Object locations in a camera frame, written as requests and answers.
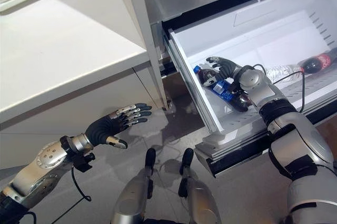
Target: blue label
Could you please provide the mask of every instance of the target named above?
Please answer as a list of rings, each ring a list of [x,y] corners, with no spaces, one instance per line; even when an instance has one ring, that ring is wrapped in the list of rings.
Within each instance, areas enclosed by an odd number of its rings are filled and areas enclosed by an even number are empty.
[[[225,101],[231,101],[231,99],[233,98],[233,94],[230,93],[228,90],[230,86],[230,83],[222,80],[222,81],[218,81],[215,84],[213,84],[211,86],[211,90],[218,95],[219,97],[221,97],[223,100]]]

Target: dark bottle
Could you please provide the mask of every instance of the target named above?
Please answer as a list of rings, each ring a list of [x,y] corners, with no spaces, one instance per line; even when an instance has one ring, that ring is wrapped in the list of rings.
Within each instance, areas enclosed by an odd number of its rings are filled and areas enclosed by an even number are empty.
[[[201,69],[199,66],[196,66],[193,71],[198,75],[199,81],[204,87],[226,101],[233,109],[239,112],[246,112],[248,110],[251,101],[247,95],[243,92],[234,94],[229,92],[228,88],[231,84],[224,79],[219,79],[215,70]]]
[[[337,47],[327,53],[311,57],[301,63],[301,67],[307,74],[317,73],[329,67],[337,58]]]

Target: refrigerator drawer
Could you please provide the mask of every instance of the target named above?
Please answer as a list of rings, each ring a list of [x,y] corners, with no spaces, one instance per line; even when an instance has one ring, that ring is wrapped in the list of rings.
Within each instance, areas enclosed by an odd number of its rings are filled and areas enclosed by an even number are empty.
[[[218,150],[233,149],[265,130],[250,107],[236,112],[210,90],[202,88],[193,69],[206,68],[206,58],[219,56],[239,65],[274,67],[298,62],[337,46],[337,0],[254,0],[187,26],[168,29],[166,48],[181,73],[209,131],[204,139]],[[302,81],[277,86],[296,107],[302,101]],[[337,67],[308,75],[305,109],[309,114],[337,96]]]

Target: black clamp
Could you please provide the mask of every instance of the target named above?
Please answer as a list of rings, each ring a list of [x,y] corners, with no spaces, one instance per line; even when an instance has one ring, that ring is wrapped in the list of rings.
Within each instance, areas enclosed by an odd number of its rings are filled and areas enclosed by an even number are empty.
[[[234,81],[231,83],[231,85],[229,86],[228,88],[228,91],[229,92],[237,92],[237,91],[242,91],[243,92],[243,89],[241,89],[241,86],[240,86],[240,78],[242,76],[242,74],[244,72],[246,72],[246,70],[253,70],[254,68],[250,65],[246,65],[246,66],[243,66],[238,72],[237,74],[235,75],[234,77]]]
[[[83,155],[83,153],[74,152],[68,142],[68,139],[70,137],[63,136],[60,138],[61,147],[64,149],[64,151],[67,153],[67,158],[72,161],[74,167],[78,169],[81,172],[85,172],[92,168],[91,165],[89,165],[89,162],[92,160],[95,160],[95,155],[93,153],[90,153],[86,156]]]

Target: robot leg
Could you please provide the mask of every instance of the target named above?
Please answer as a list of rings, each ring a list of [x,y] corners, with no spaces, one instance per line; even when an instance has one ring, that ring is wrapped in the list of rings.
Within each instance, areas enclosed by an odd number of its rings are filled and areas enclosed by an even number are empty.
[[[145,168],[130,180],[114,207],[111,224],[140,224],[144,220],[147,199],[152,197],[153,165],[156,152],[150,148],[145,158]]]
[[[188,148],[183,155],[180,174],[183,176],[179,196],[187,198],[190,224],[221,224],[219,211],[207,185],[194,177],[190,168],[193,150]]]

